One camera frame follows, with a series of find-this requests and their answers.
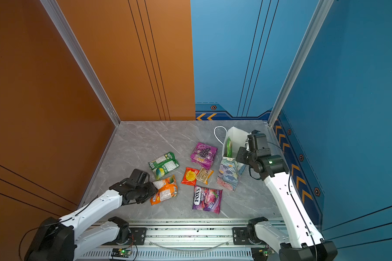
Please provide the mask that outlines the orange white snack bag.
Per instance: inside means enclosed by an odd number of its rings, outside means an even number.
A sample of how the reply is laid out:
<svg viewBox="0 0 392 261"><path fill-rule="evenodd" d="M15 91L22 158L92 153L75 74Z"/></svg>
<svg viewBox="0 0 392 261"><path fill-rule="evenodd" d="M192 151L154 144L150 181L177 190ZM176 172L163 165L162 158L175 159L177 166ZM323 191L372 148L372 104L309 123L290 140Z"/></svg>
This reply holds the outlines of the orange white snack bag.
<svg viewBox="0 0 392 261"><path fill-rule="evenodd" d="M165 179L154 181L153 185L156 187L158 192L150 199L152 206L176 197L177 195L178 188L174 175Z"/></svg>

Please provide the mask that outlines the purple grape snack bag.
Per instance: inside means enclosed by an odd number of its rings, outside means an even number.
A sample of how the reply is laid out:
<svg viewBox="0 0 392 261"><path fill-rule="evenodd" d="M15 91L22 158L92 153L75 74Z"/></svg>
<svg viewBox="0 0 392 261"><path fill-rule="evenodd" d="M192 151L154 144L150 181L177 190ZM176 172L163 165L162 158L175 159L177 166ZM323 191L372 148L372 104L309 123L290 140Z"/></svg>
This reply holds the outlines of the purple grape snack bag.
<svg viewBox="0 0 392 261"><path fill-rule="evenodd" d="M194 148L190 159L192 162L199 164L202 168L210 170L217 151L218 148L199 142Z"/></svg>

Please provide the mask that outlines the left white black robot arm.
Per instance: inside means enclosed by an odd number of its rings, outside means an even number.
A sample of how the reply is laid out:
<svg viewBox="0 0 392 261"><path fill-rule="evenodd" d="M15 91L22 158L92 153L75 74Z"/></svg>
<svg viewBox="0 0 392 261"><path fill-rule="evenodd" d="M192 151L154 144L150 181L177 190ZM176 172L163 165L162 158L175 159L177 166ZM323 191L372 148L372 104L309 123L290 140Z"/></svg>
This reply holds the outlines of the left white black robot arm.
<svg viewBox="0 0 392 261"><path fill-rule="evenodd" d="M109 187L86 206L58 219L49 217L36 232L22 261L75 261L83 254L115 241L130 244L133 236L127 221L112 217L91 228L98 220L122 206L142 204L158 193L150 175L134 169L130 177Z"/></svg>

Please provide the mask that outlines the green Lays chips bag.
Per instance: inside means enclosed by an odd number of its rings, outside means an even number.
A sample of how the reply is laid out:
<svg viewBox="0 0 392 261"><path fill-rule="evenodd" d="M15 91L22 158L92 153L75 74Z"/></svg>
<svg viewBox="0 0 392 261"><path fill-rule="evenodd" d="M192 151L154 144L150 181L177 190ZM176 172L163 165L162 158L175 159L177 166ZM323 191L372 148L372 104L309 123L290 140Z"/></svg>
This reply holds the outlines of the green Lays chips bag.
<svg viewBox="0 0 392 261"><path fill-rule="evenodd" d="M224 156L227 158L233 157L233 142L231 140L231 137L228 137L226 140Z"/></svg>

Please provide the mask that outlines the green white snack packet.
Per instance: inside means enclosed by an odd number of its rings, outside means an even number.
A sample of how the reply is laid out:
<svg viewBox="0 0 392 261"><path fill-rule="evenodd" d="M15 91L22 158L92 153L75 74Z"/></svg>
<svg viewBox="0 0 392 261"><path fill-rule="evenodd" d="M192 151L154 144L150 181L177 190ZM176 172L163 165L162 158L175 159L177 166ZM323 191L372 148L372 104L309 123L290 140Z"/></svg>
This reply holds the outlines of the green white snack packet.
<svg viewBox="0 0 392 261"><path fill-rule="evenodd" d="M160 180L166 174L180 166L173 152L167 152L155 160L150 161L148 164L154 173L156 180Z"/></svg>

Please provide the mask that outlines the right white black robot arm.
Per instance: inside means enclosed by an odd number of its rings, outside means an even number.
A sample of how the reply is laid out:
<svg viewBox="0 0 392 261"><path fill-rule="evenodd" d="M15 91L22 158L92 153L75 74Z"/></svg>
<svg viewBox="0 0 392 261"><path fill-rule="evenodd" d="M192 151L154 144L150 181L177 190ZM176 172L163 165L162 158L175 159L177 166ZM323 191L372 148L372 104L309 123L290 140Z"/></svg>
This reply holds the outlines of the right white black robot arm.
<svg viewBox="0 0 392 261"><path fill-rule="evenodd" d="M285 160L271 156L267 149L247 150L241 147L236 160L260 175L274 197L287 232L274 228L269 221L252 220L256 240L267 243L282 261L332 261L338 250L326 241L313 224L296 191Z"/></svg>

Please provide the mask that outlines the floral paper gift bag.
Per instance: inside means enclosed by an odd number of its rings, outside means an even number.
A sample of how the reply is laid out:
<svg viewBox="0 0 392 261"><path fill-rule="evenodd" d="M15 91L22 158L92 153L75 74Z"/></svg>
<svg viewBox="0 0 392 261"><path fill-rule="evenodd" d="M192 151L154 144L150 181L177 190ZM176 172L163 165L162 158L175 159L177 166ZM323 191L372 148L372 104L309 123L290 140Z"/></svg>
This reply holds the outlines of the floral paper gift bag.
<svg viewBox="0 0 392 261"><path fill-rule="evenodd" d="M217 131L220 128L225 130L225 138L223 140L221 140L217 136ZM222 145L222 159L219 167L219 173L217 176L217 183L231 191L236 190L239 179L245 170L245 164L238 163L236 161L236 156L240 147L245 147L247 150L249 150L247 142L248 134L248 132L238 129L236 127L226 129L224 126L217 126L214 129L215 138ZM224 156L225 143L228 137L231 137L231 140L233 142L232 158L227 158Z"/></svg>

